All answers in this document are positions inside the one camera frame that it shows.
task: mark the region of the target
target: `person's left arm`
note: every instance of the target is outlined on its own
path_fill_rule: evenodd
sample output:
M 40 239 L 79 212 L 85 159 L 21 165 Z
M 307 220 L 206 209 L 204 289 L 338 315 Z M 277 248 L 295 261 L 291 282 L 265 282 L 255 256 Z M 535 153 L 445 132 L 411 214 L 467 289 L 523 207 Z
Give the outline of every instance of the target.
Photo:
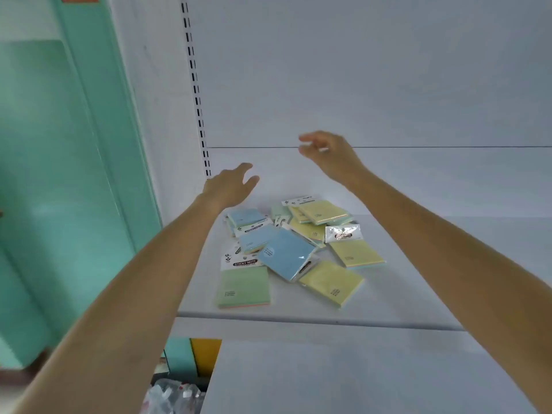
M 56 348 L 16 414 L 140 412 L 212 224 L 259 181 L 243 183 L 251 167 L 207 180 L 192 205 L 121 270 Z

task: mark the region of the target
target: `green door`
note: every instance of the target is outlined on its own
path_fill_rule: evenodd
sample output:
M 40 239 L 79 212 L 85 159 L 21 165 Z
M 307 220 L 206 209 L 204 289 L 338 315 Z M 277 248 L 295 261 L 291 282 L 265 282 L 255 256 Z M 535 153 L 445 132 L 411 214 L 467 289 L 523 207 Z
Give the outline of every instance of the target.
M 59 339 L 134 255 L 61 41 L 0 43 L 0 209 Z

